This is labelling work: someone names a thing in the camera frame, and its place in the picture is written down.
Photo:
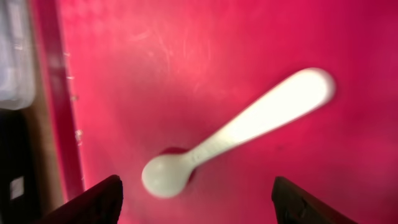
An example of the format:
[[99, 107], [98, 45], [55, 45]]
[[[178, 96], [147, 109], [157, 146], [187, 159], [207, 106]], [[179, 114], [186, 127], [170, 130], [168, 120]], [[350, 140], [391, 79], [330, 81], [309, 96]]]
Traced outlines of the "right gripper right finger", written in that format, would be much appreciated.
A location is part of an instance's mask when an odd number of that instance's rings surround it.
[[278, 224], [356, 224], [282, 176], [275, 178], [271, 198]]

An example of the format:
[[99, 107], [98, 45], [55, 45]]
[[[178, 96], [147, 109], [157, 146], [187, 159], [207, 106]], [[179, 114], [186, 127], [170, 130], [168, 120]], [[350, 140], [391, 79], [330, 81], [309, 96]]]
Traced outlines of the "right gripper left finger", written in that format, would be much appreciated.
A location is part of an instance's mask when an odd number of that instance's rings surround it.
[[117, 224], [123, 205], [123, 182], [111, 175], [35, 224]]

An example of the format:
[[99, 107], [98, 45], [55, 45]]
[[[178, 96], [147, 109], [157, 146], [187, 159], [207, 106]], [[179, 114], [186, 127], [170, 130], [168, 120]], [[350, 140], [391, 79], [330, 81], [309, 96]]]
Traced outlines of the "white plastic spoon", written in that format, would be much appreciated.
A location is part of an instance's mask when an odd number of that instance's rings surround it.
[[155, 197], [174, 197], [184, 190], [197, 167], [317, 110], [332, 99], [334, 92], [335, 81], [325, 70], [299, 70], [193, 149], [151, 159], [142, 170], [142, 184]]

